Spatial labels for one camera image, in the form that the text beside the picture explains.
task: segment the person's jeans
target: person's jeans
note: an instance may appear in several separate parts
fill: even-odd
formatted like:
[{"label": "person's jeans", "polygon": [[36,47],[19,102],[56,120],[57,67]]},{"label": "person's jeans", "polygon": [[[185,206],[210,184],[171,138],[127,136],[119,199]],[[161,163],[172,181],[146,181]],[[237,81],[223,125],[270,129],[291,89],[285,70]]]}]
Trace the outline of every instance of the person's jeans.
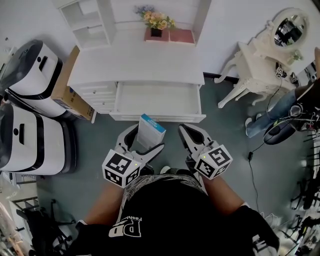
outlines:
[{"label": "person's jeans", "polygon": [[292,105],[297,101],[295,90],[289,91],[284,95],[276,105],[268,113],[265,113],[255,122],[250,122],[246,127],[246,133],[249,138],[257,135],[263,130],[266,130],[276,120],[289,116],[289,111]]}]

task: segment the purple flower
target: purple flower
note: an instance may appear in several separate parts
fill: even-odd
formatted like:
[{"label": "purple flower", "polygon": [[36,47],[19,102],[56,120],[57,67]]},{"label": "purple flower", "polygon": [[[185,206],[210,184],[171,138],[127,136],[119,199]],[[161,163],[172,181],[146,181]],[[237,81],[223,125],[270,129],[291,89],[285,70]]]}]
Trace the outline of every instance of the purple flower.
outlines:
[{"label": "purple flower", "polygon": [[135,14],[139,14],[141,15],[142,13],[145,13],[147,11],[150,11],[150,12],[154,12],[155,11],[155,7],[153,5],[141,5],[141,6],[135,6],[134,7],[134,13]]}]

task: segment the person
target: person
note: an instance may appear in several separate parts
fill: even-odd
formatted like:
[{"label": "person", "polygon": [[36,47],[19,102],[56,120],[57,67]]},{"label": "person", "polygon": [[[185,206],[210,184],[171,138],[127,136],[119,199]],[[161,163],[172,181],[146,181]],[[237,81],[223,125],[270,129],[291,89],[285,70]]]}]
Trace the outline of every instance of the person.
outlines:
[{"label": "person", "polygon": [[189,170],[170,167],[125,189],[107,182],[66,254],[277,255],[279,239],[258,212],[220,176],[203,183],[206,192]]},{"label": "person", "polygon": [[320,79],[306,86],[298,87],[284,95],[270,110],[264,115],[257,114],[255,121],[249,117],[245,121],[245,134],[252,138],[263,130],[269,128],[275,121],[290,116],[290,109],[299,102],[305,107],[320,107]]}]

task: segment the yellow flower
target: yellow flower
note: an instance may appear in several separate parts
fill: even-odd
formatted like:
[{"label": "yellow flower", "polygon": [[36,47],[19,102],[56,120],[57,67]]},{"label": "yellow flower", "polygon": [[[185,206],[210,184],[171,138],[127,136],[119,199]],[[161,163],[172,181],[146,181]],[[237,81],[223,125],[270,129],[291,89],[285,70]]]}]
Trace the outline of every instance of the yellow flower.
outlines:
[{"label": "yellow flower", "polygon": [[159,26],[162,28],[162,29],[165,29],[167,26],[168,26],[168,22],[166,20],[163,20],[159,23]]},{"label": "yellow flower", "polygon": [[150,18],[151,18],[151,11],[147,11],[143,16],[143,19],[145,21],[148,21],[148,20],[150,20]]}]

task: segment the pink box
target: pink box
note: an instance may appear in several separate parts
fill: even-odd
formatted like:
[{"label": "pink box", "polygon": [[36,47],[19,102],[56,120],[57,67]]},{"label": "pink box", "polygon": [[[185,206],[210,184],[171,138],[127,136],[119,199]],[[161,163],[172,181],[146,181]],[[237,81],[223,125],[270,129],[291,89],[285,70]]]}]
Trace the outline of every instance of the pink box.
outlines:
[{"label": "pink box", "polygon": [[195,44],[192,31],[188,29],[180,29],[180,28],[170,29],[170,42]]}]

